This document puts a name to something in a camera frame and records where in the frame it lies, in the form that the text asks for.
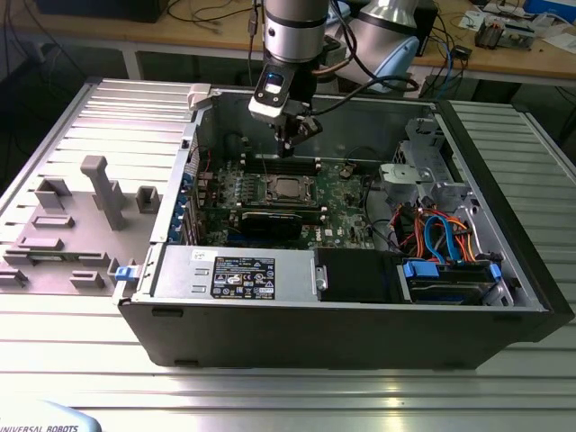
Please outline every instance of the wooden desk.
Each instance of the wooden desk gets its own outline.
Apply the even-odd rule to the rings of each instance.
[[[39,15],[32,0],[27,0],[44,27],[62,44],[120,50],[126,62],[129,77],[141,79],[138,51],[165,52],[185,55],[227,57],[243,59],[248,51],[248,13],[239,13],[221,21],[221,34],[205,30],[189,22],[179,22],[165,14],[153,24],[106,20],[97,18]],[[0,0],[0,10],[4,11]],[[576,56],[541,40],[531,51],[518,49],[478,49],[474,47],[473,31],[452,25],[471,8],[467,0],[439,0],[446,28],[456,43],[473,50],[466,76],[477,79],[513,81],[555,86],[576,86]],[[214,5],[212,0],[193,0],[193,8]],[[227,14],[250,6],[250,0],[236,0],[227,7],[207,11],[206,18]],[[187,0],[174,8],[174,14],[190,17]],[[20,39],[46,42],[48,38],[23,8],[23,0],[13,0],[13,25]],[[262,58],[262,42],[255,40],[255,59]],[[411,71],[420,76],[429,75],[432,68],[441,67],[444,59],[434,42],[427,46],[425,56],[415,58]]]

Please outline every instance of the blue tab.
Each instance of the blue tab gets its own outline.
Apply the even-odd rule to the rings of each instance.
[[[184,186],[192,186],[193,182],[194,182],[194,181],[193,181],[193,179],[192,179],[192,176],[189,175],[188,173],[184,173],[184,174],[182,175],[182,184],[183,184]]]
[[[176,198],[176,202],[180,205],[185,205],[188,201],[188,198],[183,193],[179,193],[178,197]]]
[[[406,277],[414,277],[414,267],[412,267],[412,264],[410,262],[403,265],[403,268],[404,268],[404,275]]]
[[[409,261],[404,266],[406,277],[439,277],[436,263],[429,261]]]
[[[168,232],[168,240],[170,240],[171,242],[176,242],[176,241],[180,240],[180,234],[178,232],[176,232],[175,230],[171,229]]]
[[[490,273],[492,273],[492,276],[497,281],[499,281],[502,278],[502,272],[500,271],[500,267],[498,267],[498,264],[494,263],[490,264]]]
[[[114,278],[117,281],[134,282],[136,280],[136,268],[133,266],[118,267]]]

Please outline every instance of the metal workbench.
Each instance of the metal workbench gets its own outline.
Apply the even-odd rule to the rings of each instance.
[[[58,173],[89,190],[79,171],[87,151],[106,155],[122,190],[146,180],[162,193],[190,120],[187,91],[85,85],[0,199],[0,248],[32,214],[30,191],[43,176]],[[529,114],[508,105],[454,109],[573,307],[576,169]],[[474,372],[165,368],[149,361],[110,298],[0,296],[0,394],[78,408],[105,431],[574,430],[574,365],[569,324]]]

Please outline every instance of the blue cable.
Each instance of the blue cable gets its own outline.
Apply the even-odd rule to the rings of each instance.
[[[450,49],[448,48],[448,46],[446,45],[445,42],[441,41],[440,39],[436,39],[436,38],[430,38],[430,39],[438,42],[440,45],[442,45],[444,47],[444,49],[446,51],[446,61],[448,62],[448,72],[446,73],[446,78],[444,80],[444,83],[440,87],[440,91],[436,95],[436,99],[440,99],[440,96],[446,90],[446,87],[448,86],[450,74],[452,73],[452,54],[450,53]]]
[[[448,253],[450,254],[450,257],[454,261],[460,261],[460,253],[454,244],[454,237],[452,236],[452,227],[450,227],[450,222],[448,222],[448,220],[443,216],[430,216],[426,221],[426,225],[424,225],[424,243],[426,244],[426,248],[432,253],[432,255],[438,258],[440,264],[446,264],[444,257],[434,249],[434,246],[432,246],[432,239],[430,238],[430,229],[432,228],[432,224],[436,219],[440,220],[444,225],[444,229],[446,231],[446,244],[448,245]]]

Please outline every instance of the desk surface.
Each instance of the desk surface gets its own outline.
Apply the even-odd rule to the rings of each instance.
[[[193,9],[214,5],[212,0],[192,0]],[[5,0],[0,0],[0,17],[3,15]],[[438,0],[446,28],[457,44],[473,50],[469,70],[501,74],[528,75],[536,77],[557,77],[576,79],[576,56],[537,40],[530,51],[519,49],[477,49],[474,47],[473,31],[457,27],[459,14],[469,10],[466,0]],[[36,12],[35,4],[28,0]],[[235,0],[227,7],[201,13],[202,17],[227,14],[250,6],[249,0]],[[173,11],[182,17],[190,17],[188,1],[178,4]],[[13,25],[20,32],[38,32],[39,29],[23,8],[23,0],[13,0]],[[68,37],[137,41],[173,45],[187,45],[229,50],[248,50],[248,13],[239,13],[221,21],[221,34],[205,30],[189,22],[179,22],[164,15],[154,24],[106,20],[97,18],[69,17],[59,15],[37,15],[45,28],[55,34]],[[262,42],[255,41],[255,50],[262,49]],[[439,67],[444,63],[437,45],[429,43],[426,53],[414,60],[415,65]]]

